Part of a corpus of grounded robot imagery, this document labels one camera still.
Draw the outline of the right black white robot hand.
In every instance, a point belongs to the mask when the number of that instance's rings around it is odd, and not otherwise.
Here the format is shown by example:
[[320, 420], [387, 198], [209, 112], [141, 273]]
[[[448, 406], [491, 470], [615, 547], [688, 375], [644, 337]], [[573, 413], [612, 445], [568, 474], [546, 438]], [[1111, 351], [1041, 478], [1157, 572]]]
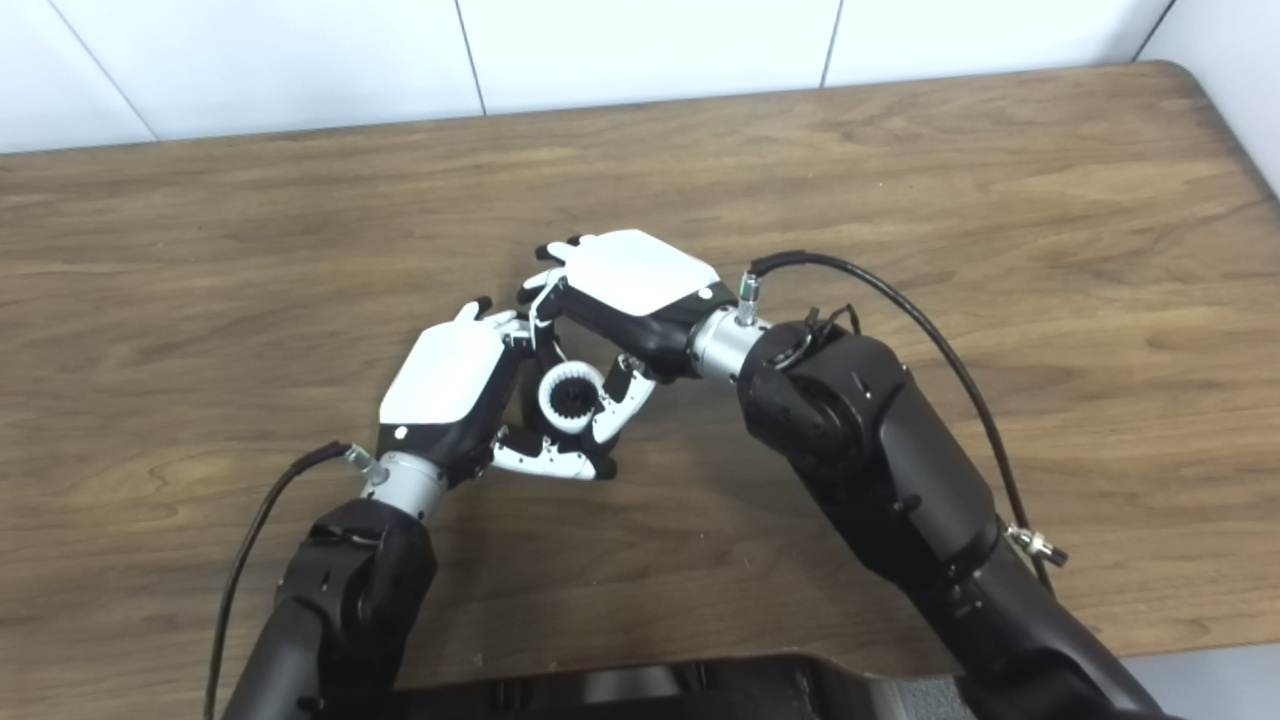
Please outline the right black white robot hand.
[[582, 234], [535, 255], [550, 269], [516, 295], [547, 374], [563, 363], [556, 323], [568, 320], [620, 351], [602, 382], [586, 446], [603, 447], [637, 414], [658, 384], [682, 378], [735, 383], [763, 332], [732, 318], [739, 299], [717, 270], [644, 231]]

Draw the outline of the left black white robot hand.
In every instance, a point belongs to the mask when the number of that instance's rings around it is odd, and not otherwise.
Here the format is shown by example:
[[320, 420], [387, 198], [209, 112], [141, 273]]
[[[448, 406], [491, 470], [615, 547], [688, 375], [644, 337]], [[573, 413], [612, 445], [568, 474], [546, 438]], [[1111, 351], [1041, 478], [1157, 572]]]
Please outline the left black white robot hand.
[[449, 488], [490, 468], [614, 479], [618, 466], [609, 445], [584, 443], [604, 380], [594, 366], [563, 360], [553, 374], [541, 369], [532, 392], [535, 425], [506, 423], [507, 406], [536, 354], [529, 320], [490, 307], [490, 299], [476, 299], [416, 338], [378, 410], [378, 461], [384, 468], [425, 462]]

